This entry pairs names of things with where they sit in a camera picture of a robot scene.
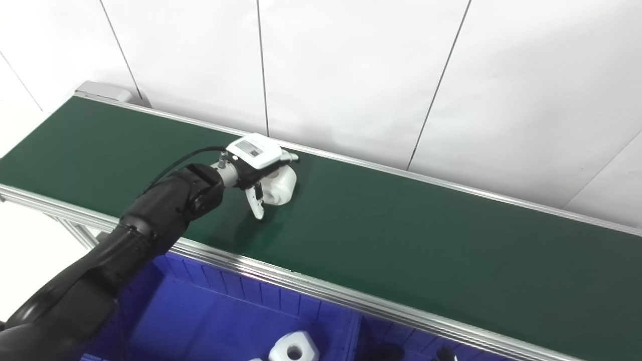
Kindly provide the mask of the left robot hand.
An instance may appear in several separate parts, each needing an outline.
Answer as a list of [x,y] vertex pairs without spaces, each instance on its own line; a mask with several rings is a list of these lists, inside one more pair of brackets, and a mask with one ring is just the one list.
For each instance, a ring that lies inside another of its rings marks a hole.
[[226,188],[245,192],[255,219],[263,220],[265,204],[282,206],[291,201],[297,182],[291,163],[296,162],[298,155],[274,139],[250,133],[231,142],[215,168]]

